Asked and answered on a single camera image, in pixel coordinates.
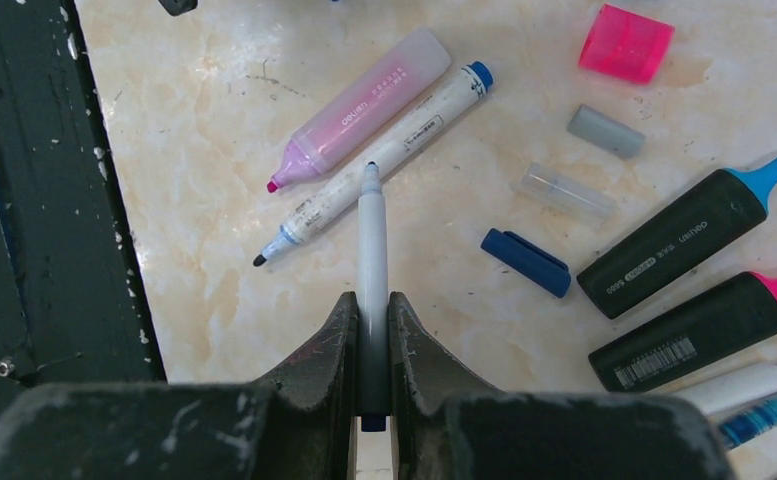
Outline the small grey pen cap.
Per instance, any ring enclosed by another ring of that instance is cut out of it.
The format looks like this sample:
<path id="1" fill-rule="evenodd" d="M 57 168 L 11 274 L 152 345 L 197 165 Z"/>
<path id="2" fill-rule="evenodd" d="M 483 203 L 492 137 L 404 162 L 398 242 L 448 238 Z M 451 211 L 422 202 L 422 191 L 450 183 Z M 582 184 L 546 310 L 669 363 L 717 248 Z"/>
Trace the small grey pen cap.
<path id="1" fill-rule="evenodd" d="M 646 143 L 641 132 L 585 104 L 574 112 L 566 131 L 622 160 L 638 155 Z"/>

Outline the dark blue pen cap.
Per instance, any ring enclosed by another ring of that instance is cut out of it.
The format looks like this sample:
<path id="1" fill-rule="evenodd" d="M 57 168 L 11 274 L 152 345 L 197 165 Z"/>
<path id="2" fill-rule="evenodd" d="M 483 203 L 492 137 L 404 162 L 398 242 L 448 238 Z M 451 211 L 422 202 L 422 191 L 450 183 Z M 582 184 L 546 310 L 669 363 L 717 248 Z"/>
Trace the dark blue pen cap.
<path id="1" fill-rule="evenodd" d="M 513 231 L 490 229 L 480 248 L 556 298 L 564 298 L 571 287 L 563 261 Z"/>

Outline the pink cap of highlighter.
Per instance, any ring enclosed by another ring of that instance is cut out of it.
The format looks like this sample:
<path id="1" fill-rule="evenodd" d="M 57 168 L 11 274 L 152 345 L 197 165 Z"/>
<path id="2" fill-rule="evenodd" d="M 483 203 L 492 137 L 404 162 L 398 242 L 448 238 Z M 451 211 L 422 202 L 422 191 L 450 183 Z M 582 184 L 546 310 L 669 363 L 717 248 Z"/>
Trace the pink cap of highlighter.
<path id="1" fill-rule="evenodd" d="M 670 24 L 604 4 L 587 33 L 578 66 L 647 85 L 658 73 L 674 33 Z"/>

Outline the black highlighter blue cap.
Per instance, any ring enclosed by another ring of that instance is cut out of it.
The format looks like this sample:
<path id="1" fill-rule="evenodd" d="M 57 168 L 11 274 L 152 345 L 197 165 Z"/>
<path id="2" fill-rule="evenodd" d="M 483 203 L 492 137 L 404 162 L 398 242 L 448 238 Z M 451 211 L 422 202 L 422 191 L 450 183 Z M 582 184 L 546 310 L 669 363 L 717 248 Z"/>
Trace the black highlighter blue cap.
<path id="1" fill-rule="evenodd" d="M 577 275 L 598 310 L 615 319 L 763 223 L 777 157 L 749 171 L 719 168 Z"/>

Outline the pale purple highlighter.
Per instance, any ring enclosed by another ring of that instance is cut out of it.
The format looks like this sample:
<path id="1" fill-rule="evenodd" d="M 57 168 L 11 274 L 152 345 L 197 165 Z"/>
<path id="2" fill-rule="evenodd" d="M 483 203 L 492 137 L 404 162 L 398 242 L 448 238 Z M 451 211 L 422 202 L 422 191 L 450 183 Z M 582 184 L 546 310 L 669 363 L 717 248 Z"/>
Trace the pale purple highlighter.
<path id="1" fill-rule="evenodd" d="M 274 193 L 332 171 L 451 63 L 431 29 L 421 27 L 407 35 L 292 133 L 267 191 Z"/>

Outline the grey white pen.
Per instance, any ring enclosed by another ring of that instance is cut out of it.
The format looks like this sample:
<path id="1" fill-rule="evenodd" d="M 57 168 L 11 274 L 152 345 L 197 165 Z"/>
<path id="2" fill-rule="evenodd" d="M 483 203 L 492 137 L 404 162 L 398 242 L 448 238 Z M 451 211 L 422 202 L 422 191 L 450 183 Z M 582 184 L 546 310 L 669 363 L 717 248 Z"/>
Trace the grey white pen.
<path id="1" fill-rule="evenodd" d="M 672 393 L 704 415 L 735 409 L 777 393 L 777 364 L 756 363 Z"/>

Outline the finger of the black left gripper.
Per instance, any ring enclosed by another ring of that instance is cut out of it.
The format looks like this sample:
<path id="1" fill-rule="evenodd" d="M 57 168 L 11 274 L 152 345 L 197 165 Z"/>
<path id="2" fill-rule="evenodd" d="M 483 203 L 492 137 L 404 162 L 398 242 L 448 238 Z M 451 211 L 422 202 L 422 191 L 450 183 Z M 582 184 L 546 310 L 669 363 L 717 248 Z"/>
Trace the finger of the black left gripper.
<path id="1" fill-rule="evenodd" d="M 159 0 L 162 8 L 171 16 L 186 14 L 198 6 L 198 0 Z"/>

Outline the clear cap of blue pen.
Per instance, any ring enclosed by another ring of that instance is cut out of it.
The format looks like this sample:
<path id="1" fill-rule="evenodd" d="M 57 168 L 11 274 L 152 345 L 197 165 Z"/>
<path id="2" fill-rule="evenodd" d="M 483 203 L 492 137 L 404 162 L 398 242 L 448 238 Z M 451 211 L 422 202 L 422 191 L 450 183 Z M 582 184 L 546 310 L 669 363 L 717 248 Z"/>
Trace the clear cap of blue pen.
<path id="1" fill-rule="evenodd" d="M 531 163 L 523 176 L 511 184 L 514 192 L 541 202 L 546 207 L 570 215 L 597 228 L 617 213 L 617 203 L 563 173 L 539 163 Z"/>

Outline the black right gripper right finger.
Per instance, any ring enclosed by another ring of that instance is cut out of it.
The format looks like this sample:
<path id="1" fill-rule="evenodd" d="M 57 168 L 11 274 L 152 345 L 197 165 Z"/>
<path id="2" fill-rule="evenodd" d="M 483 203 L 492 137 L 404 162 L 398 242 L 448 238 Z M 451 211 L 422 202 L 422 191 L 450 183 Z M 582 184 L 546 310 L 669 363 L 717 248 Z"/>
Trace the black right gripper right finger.
<path id="1" fill-rule="evenodd" d="M 692 404 L 660 395 L 507 392 L 440 344 L 399 292 L 388 307 L 399 479 L 732 479 Z"/>

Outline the black highlighter pink cap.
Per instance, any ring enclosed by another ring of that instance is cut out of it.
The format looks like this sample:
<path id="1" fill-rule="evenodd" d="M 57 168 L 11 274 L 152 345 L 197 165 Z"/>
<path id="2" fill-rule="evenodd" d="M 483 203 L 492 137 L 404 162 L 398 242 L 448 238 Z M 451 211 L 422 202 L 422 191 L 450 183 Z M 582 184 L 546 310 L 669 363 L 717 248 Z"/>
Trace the black highlighter pink cap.
<path id="1" fill-rule="evenodd" d="M 609 392 L 642 393 L 777 335 L 777 278 L 745 271 L 588 355 Z"/>

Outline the white marker blue cap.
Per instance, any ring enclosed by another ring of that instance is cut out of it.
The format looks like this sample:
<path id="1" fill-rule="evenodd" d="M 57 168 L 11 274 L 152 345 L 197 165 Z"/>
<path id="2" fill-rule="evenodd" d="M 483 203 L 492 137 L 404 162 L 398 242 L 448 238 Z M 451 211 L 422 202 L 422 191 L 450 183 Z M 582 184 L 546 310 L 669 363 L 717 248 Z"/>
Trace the white marker blue cap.
<path id="1" fill-rule="evenodd" d="M 300 203 L 280 224 L 273 240 L 254 258 L 253 265 L 260 267 L 312 239 L 357 201 L 368 164 L 376 165 L 380 178 L 392 173 L 482 99 L 493 83 L 491 70 L 480 61 L 456 71 L 320 190 Z"/>

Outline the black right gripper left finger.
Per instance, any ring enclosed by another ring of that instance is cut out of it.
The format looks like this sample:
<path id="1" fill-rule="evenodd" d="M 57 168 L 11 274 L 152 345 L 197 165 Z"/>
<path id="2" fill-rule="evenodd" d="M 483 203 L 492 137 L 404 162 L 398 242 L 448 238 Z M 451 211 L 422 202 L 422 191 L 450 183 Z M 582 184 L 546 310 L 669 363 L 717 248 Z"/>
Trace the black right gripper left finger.
<path id="1" fill-rule="evenodd" d="M 351 479 L 359 310 L 242 383 L 52 383 L 0 416 L 0 479 Z"/>

